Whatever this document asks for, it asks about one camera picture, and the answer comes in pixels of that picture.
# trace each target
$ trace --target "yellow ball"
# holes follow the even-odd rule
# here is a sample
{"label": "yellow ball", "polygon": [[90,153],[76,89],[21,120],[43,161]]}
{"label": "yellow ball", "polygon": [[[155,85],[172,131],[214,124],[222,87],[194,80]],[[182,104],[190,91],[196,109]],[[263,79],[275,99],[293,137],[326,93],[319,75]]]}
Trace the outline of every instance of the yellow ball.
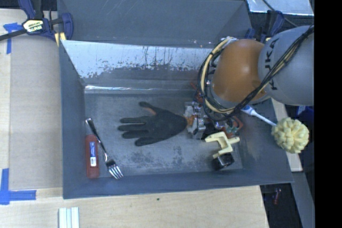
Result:
{"label": "yellow ball", "polygon": [[272,127],[271,134],[277,145],[290,153],[300,153],[309,142],[308,128],[290,117],[281,119]]}

